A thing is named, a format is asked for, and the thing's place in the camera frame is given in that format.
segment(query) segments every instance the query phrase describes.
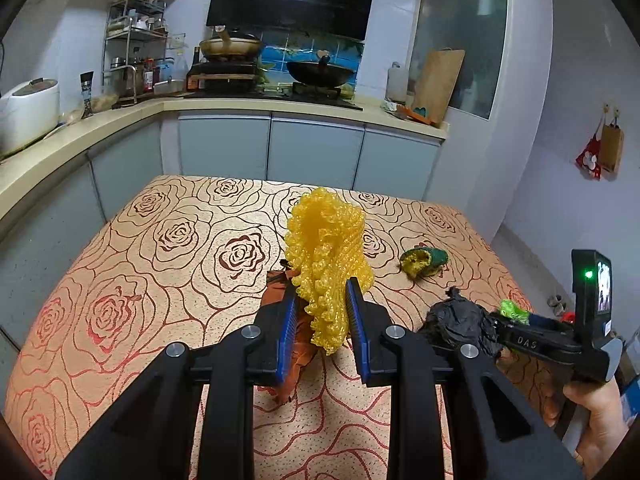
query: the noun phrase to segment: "black wok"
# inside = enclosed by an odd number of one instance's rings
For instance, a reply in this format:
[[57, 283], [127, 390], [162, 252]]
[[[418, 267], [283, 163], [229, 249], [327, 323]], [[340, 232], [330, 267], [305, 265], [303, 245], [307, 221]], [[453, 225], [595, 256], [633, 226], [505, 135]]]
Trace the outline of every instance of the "black wok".
[[296, 81], [321, 88], [337, 88], [344, 85], [355, 71], [343, 66], [329, 64], [329, 56], [316, 63], [313, 61], [289, 61], [287, 69]]

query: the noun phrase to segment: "floral tablecloth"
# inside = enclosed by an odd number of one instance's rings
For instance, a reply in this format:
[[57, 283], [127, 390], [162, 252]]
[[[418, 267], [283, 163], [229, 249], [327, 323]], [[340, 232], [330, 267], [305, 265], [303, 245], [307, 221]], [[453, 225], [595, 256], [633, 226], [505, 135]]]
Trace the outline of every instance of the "floral tablecloth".
[[[213, 344], [253, 320], [267, 270], [280, 268], [291, 207], [311, 189], [162, 176], [101, 229], [42, 307], [8, 386], [7, 423], [46, 476], [165, 345]], [[385, 305], [398, 324], [417, 330], [453, 285], [489, 310], [502, 298], [530, 308], [459, 211], [335, 191], [367, 213], [364, 250], [376, 282], [366, 299]], [[421, 244], [446, 250], [449, 263], [412, 283], [398, 258]], [[256, 389], [257, 478], [385, 478], [389, 389], [365, 388], [346, 346], [321, 353], [289, 404], [276, 407]], [[523, 356], [501, 367], [540, 410], [547, 371]], [[198, 432], [203, 413], [201, 404]], [[196, 432], [190, 478], [199, 441]], [[443, 445], [450, 472], [446, 430]]]

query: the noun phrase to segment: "crumpled black bag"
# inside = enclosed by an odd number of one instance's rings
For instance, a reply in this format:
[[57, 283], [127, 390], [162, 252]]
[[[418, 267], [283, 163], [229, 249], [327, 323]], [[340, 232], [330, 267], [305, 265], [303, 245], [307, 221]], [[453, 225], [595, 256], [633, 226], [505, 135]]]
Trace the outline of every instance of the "crumpled black bag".
[[460, 296], [460, 290], [452, 286], [447, 291], [449, 300], [431, 307], [423, 326], [418, 330], [430, 344], [455, 348], [470, 343], [495, 359], [503, 346], [498, 343], [498, 334], [489, 313]]

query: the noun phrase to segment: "small display screen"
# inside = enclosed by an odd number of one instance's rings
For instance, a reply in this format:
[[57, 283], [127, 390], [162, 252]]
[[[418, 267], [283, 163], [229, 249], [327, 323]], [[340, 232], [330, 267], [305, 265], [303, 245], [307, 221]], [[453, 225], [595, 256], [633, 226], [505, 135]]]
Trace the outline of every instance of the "small display screen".
[[598, 262], [598, 314], [611, 310], [611, 269]]

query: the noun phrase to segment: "silver bolt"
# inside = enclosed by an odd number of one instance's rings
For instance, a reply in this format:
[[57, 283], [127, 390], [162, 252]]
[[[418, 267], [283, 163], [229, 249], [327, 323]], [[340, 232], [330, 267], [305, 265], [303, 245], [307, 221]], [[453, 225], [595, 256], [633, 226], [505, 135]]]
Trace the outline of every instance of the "silver bolt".
[[247, 325], [242, 329], [241, 334], [245, 339], [255, 339], [260, 335], [260, 327], [256, 325]]
[[187, 349], [182, 343], [171, 343], [167, 346], [165, 352], [169, 357], [180, 357]]
[[460, 353], [467, 359], [473, 359], [474, 357], [478, 357], [480, 352], [475, 346], [466, 344], [460, 347]]
[[404, 328], [402, 328], [399, 325], [391, 325], [391, 326], [386, 327], [385, 333], [391, 339], [402, 339], [406, 332], [404, 331]]

